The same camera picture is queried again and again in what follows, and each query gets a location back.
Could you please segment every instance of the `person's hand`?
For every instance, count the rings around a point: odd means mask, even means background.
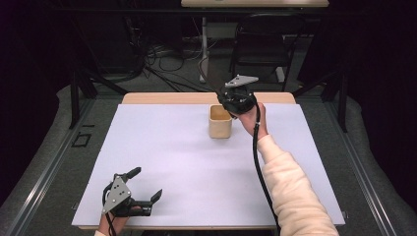
[[[261,111],[261,124],[258,132],[258,140],[263,138],[264,136],[268,135],[268,129],[267,129],[267,120],[266,120],[266,114],[267,110],[265,106],[258,102],[258,105],[260,107]],[[254,128],[257,121],[257,107],[254,106],[250,111],[244,113],[244,114],[234,114],[241,122],[245,130],[251,135],[254,136]]]
[[[113,227],[116,231],[116,235],[122,232],[123,227],[125,227],[129,217],[114,217],[113,214],[110,212],[110,220],[113,220]],[[100,224],[98,225],[98,231],[106,236],[109,234],[110,225],[107,222],[107,218],[105,214],[101,215]]]

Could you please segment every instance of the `white paper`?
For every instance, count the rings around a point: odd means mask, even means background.
[[[336,225],[344,224],[299,105],[266,104],[268,131],[292,152]],[[263,161],[259,154],[261,166]],[[162,197],[134,227],[259,227],[274,225],[255,169],[252,137],[238,120],[229,139],[209,137],[208,104],[119,105],[73,225],[96,226],[102,191],[115,173],[142,172],[127,182],[135,200]]]

